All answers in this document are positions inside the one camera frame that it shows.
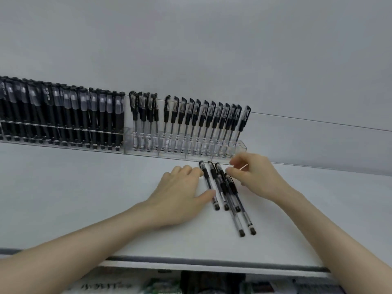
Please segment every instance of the white tabletop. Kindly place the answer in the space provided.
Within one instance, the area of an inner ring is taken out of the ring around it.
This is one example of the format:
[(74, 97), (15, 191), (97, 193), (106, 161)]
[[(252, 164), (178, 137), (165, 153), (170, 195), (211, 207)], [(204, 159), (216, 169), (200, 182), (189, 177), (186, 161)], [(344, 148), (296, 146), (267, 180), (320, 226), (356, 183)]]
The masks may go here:
[[(0, 143), (0, 249), (23, 249), (122, 212), (148, 198), (165, 171), (196, 162)], [(392, 265), (392, 177), (276, 165), (282, 176), (352, 237)], [(200, 179), (198, 193), (205, 190)], [(240, 184), (257, 230), (235, 231), (208, 204), (194, 220), (147, 233), (116, 256), (129, 261), (238, 267), (322, 267), (275, 204)]]

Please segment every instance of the person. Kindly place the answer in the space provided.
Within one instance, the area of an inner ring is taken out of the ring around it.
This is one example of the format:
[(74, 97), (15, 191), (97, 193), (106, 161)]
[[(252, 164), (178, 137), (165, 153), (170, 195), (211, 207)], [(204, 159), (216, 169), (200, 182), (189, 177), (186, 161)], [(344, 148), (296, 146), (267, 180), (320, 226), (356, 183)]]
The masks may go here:
[[(280, 206), (350, 294), (392, 293), (392, 268), (356, 242), (293, 189), (268, 158), (235, 155), (226, 171)], [(202, 171), (189, 165), (164, 173), (148, 200), (104, 221), (0, 261), (1, 293), (61, 293), (132, 239), (194, 218), (215, 191), (198, 197)]]

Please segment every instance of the gray wall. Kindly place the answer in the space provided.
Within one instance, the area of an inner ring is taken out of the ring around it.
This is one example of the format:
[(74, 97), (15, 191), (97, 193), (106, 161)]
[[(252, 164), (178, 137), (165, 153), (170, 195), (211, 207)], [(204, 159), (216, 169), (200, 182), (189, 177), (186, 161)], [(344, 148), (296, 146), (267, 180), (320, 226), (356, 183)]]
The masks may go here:
[[(2, 0), (0, 74), (392, 131), (390, 8), (392, 0)], [(270, 140), (264, 147), (276, 148)], [(318, 142), (317, 156), (336, 150)], [(377, 168), (388, 151), (361, 163)], [(269, 154), (284, 162), (289, 152)]]

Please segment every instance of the person's right hand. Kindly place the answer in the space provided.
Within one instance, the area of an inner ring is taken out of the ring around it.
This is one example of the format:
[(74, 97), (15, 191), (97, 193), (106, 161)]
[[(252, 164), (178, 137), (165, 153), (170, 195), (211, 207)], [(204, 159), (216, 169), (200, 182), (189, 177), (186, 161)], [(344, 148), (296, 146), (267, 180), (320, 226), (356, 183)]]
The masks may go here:
[(230, 164), (233, 167), (226, 168), (226, 172), (260, 197), (276, 202), (296, 193), (267, 157), (242, 152), (236, 154)]

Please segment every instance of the person's right arm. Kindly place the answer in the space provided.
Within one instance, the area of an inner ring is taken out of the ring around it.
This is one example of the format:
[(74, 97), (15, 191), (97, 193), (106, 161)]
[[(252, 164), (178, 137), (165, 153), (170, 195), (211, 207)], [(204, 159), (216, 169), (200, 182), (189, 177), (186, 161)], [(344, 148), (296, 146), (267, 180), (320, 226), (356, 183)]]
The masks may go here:
[(230, 164), (233, 167), (226, 169), (230, 176), (286, 212), (348, 293), (392, 293), (392, 268), (293, 189), (267, 157), (239, 153)]

